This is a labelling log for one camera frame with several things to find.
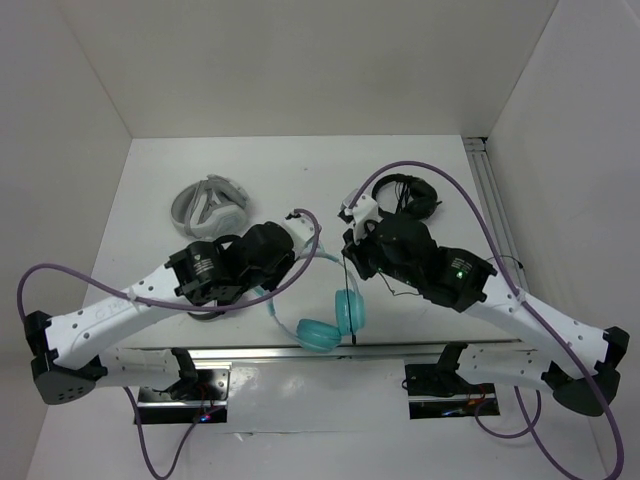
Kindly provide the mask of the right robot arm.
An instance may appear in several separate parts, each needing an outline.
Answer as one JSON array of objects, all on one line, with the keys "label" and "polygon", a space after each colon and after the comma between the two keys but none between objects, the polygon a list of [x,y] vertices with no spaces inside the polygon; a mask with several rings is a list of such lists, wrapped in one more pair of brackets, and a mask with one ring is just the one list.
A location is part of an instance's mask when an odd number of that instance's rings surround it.
[{"label": "right robot arm", "polygon": [[573,319],[509,284],[496,267],[470,251],[439,246],[428,228],[393,216],[367,220],[343,234],[344,256],[367,280],[389,276],[427,301],[484,320],[524,342],[522,350],[490,350],[453,342],[437,364],[436,379],[448,392],[466,384],[519,386],[548,392],[563,407],[598,417],[615,398],[617,367],[629,335]]}]

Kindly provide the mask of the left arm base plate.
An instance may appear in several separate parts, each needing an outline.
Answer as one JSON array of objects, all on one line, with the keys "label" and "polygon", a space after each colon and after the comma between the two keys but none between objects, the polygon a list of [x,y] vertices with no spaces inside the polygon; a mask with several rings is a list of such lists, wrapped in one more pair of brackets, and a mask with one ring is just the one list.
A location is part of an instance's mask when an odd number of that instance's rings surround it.
[{"label": "left arm base plate", "polygon": [[231,364],[214,362],[198,368],[198,382],[173,399],[168,393],[141,388],[137,407],[143,425],[223,424],[228,417]]}]

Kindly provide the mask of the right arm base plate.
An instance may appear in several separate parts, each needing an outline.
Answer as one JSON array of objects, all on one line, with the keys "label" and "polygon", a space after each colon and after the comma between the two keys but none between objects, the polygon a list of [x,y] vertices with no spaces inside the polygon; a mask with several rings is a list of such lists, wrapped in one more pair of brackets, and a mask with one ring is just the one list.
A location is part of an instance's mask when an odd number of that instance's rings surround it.
[{"label": "right arm base plate", "polygon": [[406,364],[401,387],[408,395],[411,420],[499,416],[500,408],[493,384],[472,385],[455,375],[445,374],[435,364]]}]

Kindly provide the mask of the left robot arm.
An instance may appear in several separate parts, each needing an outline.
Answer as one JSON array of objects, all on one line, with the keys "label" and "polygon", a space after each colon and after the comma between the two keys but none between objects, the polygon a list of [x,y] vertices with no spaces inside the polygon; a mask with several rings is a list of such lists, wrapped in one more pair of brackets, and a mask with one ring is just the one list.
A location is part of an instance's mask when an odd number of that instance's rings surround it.
[{"label": "left robot arm", "polygon": [[305,244],[283,224],[254,225],[242,236],[193,242],[142,280],[81,310],[30,313],[24,330],[42,400],[61,405],[105,386],[189,397],[199,377],[186,349],[128,349],[119,342],[176,310],[223,309],[255,287],[275,290]]}]

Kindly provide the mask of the teal cat-ear headphones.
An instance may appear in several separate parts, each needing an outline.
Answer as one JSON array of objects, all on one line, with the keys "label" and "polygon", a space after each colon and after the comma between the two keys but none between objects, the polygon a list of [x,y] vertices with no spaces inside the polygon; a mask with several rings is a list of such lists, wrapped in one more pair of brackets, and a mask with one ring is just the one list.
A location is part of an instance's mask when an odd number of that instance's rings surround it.
[{"label": "teal cat-ear headphones", "polygon": [[229,338],[236,346],[284,347],[328,353],[362,340],[372,323],[372,301],[355,267],[334,246],[321,246],[309,269],[283,293],[235,314]]}]

